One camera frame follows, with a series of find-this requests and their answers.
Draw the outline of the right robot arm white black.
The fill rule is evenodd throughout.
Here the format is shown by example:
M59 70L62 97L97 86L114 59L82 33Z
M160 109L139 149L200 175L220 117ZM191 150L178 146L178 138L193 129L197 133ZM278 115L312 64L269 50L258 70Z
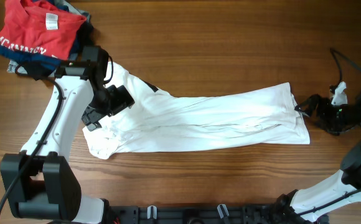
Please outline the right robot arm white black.
M361 92L355 104L333 105L311 98L325 130L340 134L361 126ZM273 223L319 223L325 215L351 203L361 202L361 140L343 158L340 169L318 184L282 195L271 206Z

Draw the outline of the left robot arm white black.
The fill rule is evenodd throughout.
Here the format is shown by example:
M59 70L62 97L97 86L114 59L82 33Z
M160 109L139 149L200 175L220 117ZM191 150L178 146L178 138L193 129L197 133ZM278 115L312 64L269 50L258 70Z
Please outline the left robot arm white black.
M99 120L134 104L124 86L106 87L114 72L112 59L66 61L50 82L54 90L41 120L17 154L5 154L0 171L5 193L0 217L8 204L16 218L52 223L119 223L106 199L82 194L68 164L79 122L94 131Z

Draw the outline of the white t-shirt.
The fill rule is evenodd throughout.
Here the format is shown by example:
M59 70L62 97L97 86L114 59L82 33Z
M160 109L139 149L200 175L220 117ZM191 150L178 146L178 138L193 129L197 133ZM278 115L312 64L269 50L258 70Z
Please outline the white t-shirt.
M289 83L215 97L174 97L117 63L106 73L134 105L83 129L90 154L208 151L252 144L309 144Z

